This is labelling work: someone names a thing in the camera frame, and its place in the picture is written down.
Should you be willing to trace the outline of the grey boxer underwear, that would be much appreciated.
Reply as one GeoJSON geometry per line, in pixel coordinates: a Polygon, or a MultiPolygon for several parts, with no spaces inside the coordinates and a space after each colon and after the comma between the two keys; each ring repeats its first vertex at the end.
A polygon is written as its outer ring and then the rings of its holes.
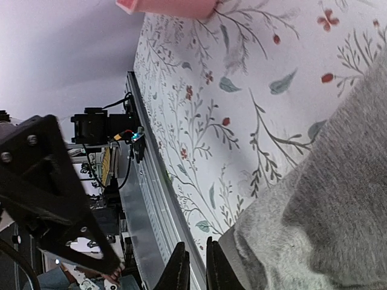
{"type": "Polygon", "coordinates": [[[386,53],[221,238],[247,289],[386,288],[386,53]]]}

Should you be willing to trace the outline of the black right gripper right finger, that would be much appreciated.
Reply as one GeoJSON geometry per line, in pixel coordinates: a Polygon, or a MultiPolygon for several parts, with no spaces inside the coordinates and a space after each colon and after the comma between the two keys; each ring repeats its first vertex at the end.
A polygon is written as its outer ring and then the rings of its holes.
{"type": "Polygon", "coordinates": [[[217,241],[207,239],[206,285],[209,290],[238,290],[242,285],[217,241]]]}

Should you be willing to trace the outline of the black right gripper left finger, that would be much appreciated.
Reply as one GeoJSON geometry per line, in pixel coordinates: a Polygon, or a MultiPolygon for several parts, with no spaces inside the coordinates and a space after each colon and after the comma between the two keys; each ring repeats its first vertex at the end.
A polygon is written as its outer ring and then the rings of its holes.
{"type": "Polygon", "coordinates": [[[190,290],[190,255],[178,242],[154,290],[190,290]]]}

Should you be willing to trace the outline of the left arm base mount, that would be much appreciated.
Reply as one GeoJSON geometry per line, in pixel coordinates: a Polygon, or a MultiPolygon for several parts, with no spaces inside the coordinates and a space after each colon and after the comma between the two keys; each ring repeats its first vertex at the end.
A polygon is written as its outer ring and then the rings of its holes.
{"type": "Polygon", "coordinates": [[[124,141],[132,146],[136,162],[145,153],[145,129],[140,122],[132,92],[123,99],[103,108],[85,108],[84,113],[73,115],[75,144],[90,146],[124,141]]]}

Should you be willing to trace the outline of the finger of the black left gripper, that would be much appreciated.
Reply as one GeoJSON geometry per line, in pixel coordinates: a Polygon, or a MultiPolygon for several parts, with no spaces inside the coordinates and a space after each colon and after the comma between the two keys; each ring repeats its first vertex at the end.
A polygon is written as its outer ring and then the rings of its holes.
{"type": "Polygon", "coordinates": [[[1,122],[1,205],[44,253],[103,274],[119,268],[55,116],[1,122]]]}

